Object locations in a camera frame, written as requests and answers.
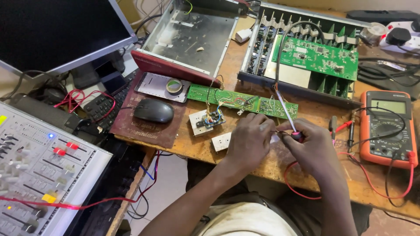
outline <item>tiled floor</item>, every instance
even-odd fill
[[[161,211],[163,211],[172,202],[178,199],[185,193],[185,184],[187,182],[187,161],[176,155],[161,156],[157,170],[156,184],[151,187],[146,193],[146,199],[149,202],[149,211],[147,215],[140,220],[133,220],[127,214],[125,218],[130,222],[131,235],[137,236],[142,229]],[[155,160],[150,165],[151,175],[154,176],[153,169]],[[284,184],[274,181],[269,181],[256,176],[247,176],[245,180],[248,183],[250,191],[258,191],[261,195],[275,200],[281,193],[287,190]],[[145,177],[140,184],[140,189],[143,191],[154,181],[149,177]],[[147,209],[146,201],[141,198],[139,203],[133,204],[137,213],[144,214]],[[393,219],[385,215],[382,211],[374,209],[370,215],[370,228],[363,234],[363,236],[420,236],[420,227],[410,224],[408,222]]]

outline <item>white t-shirt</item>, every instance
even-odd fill
[[[297,236],[274,211],[258,203],[212,206],[210,222],[195,227],[191,236]]]

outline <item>brown book cover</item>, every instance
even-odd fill
[[[130,137],[165,148],[172,148],[179,126],[181,125],[182,117],[185,113],[186,103],[175,102],[135,91],[134,88],[140,82],[142,75],[143,72],[141,71],[137,73],[122,108],[135,107],[142,99],[159,99],[173,107],[174,116],[172,121],[166,124],[145,121],[134,117],[133,109],[121,109],[111,127],[110,133]]]

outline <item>green circuit board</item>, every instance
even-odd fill
[[[219,102],[225,102],[222,106],[287,119],[287,115],[280,101],[276,98],[254,97],[244,106],[245,101],[253,97],[252,95],[210,88],[198,84],[191,84],[188,91],[188,98],[205,102],[209,89],[209,103],[218,105]],[[285,104],[291,118],[296,119],[298,105],[290,102],[286,102]]]
[[[282,35],[277,36],[272,62],[277,61]],[[287,37],[280,63],[348,80],[357,80],[359,53]]]

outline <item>person's left hand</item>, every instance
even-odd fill
[[[250,113],[239,120],[233,130],[228,152],[220,164],[243,179],[255,170],[270,151],[270,140],[276,130],[274,121],[264,114]]]

